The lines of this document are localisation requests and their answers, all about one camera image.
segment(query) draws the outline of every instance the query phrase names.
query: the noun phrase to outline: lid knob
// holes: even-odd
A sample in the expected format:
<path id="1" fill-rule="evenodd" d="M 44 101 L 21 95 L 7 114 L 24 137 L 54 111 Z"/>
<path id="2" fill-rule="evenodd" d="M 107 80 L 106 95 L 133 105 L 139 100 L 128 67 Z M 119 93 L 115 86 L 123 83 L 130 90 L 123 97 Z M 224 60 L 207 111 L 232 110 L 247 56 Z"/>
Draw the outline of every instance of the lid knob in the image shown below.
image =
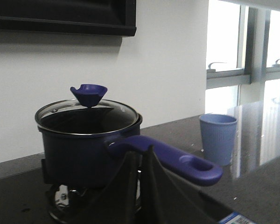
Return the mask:
<path id="1" fill-rule="evenodd" d="M 98 105 L 107 90 L 104 86 L 94 84 L 82 84 L 79 89 L 70 88 L 80 104 L 86 107 Z"/>

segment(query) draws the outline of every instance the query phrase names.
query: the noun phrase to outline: stainless steel rim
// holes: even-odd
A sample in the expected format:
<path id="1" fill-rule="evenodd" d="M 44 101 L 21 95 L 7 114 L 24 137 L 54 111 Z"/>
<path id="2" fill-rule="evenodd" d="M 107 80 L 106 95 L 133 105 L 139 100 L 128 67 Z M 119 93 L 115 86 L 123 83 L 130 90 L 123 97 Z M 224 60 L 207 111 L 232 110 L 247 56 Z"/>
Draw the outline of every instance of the stainless steel rim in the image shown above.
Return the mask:
<path id="1" fill-rule="evenodd" d="M 124 127 L 124 128 L 121 128 L 121 129 L 118 129 L 118 130 L 114 130 L 114 131 L 110 131 L 110 132 L 103 132 L 103 133 L 90 133 L 90 134 L 85 134 L 85 133 L 67 133 L 67 132 L 60 132 L 60 131 L 56 131 L 54 129 L 51 129 L 51 128 L 48 128 L 48 127 L 45 127 L 41 124 L 41 118 L 43 117 L 44 114 L 47 113 L 47 109 L 54 106 L 54 105 L 60 105 L 62 103 L 66 103 L 68 102 L 68 104 L 66 106 L 62 106 L 60 108 L 54 108 L 52 110 L 50 110 L 51 112 L 57 112 L 58 109 L 61 109 L 61 108 L 65 108 L 65 107 L 71 107 L 71 106 L 79 106 L 81 105 L 77 99 L 66 99 L 66 100 L 61 100 L 61 101 L 57 101 L 57 102 L 54 102 L 54 103 L 51 103 L 51 104 L 48 104 L 48 105 L 45 105 L 43 106 L 42 108 L 40 108 L 36 113 L 35 113 L 35 121 L 37 122 L 37 126 L 43 130 L 47 130 L 47 131 L 50 131 L 50 132 L 53 132 L 53 133 L 59 133 L 59 134 L 68 134 L 68 135 L 79 135 L 79 136 L 92 136 L 92 135 L 101 135 L 101 134 L 108 134 L 108 133 L 114 133 L 114 132 L 118 132 L 120 130 L 124 130 L 132 125 L 134 125 L 138 119 L 139 119 L 139 114 L 130 106 L 126 105 L 126 104 L 123 104 L 123 103 L 120 103 L 120 102 L 117 102 L 117 101 L 113 101 L 113 100 L 108 100 L 108 99 L 102 99 L 101 100 L 102 102 L 113 102 L 113 103 L 116 103 L 116 104 L 120 104 L 120 105 L 123 105 L 123 106 L 126 106 L 127 108 L 131 109 L 134 114 L 135 114 L 135 121 Z"/>

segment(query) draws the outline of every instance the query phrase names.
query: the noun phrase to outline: blue cup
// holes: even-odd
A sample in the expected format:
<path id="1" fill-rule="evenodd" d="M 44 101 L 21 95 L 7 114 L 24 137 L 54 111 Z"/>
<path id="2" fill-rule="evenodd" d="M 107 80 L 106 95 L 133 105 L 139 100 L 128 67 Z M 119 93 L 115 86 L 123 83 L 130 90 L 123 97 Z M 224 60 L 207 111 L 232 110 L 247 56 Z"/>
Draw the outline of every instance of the blue cup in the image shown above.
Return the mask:
<path id="1" fill-rule="evenodd" d="M 199 120 L 204 158 L 221 166 L 230 164 L 237 119 L 210 113 L 201 115 Z"/>

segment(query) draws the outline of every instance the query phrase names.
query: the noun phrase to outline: window handle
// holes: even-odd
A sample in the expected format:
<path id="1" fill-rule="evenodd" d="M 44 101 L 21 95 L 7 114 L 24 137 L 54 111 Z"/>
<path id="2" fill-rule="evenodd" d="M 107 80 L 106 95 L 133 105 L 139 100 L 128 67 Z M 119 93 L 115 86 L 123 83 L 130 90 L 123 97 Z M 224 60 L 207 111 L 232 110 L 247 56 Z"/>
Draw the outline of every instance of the window handle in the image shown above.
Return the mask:
<path id="1" fill-rule="evenodd" d="M 211 68 L 211 65 L 215 64 L 215 63 L 227 63 L 227 62 L 212 62 L 212 63 L 209 63 L 208 69 L 207 69 L 208 72 L 216 72 L 216 69 Z"/>
<path id="2" fill-rule="evenodd" d="M 280 60 L 280 58 L 275 61 L 275 64 L 273 64 L 272 67 L 275 67 L 275 68 L 280 67 L 280 64 L 278 64 L 279 60 Z"/>

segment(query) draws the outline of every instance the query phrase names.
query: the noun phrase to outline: saucepan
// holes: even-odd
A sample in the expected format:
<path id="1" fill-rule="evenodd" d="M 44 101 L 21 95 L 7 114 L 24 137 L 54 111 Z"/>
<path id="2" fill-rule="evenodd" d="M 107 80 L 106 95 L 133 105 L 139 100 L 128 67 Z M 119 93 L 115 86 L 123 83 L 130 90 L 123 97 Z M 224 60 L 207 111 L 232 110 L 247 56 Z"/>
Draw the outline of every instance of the saucepan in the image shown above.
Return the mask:
<path id="1" fill-rule="evenodd" d="M 107 88 L 83 84 L 70 89 L 76 99 L 39 109 L 45 166 L 50 178 L 67 186 L 101 188 L 118 171 L 125 152 L 153 146 L 163 167 L 201 185 L 219 181 L 222 168 L 164 142 L 140 135 L 142 116 L 120 102 L 102 99 Z"/>

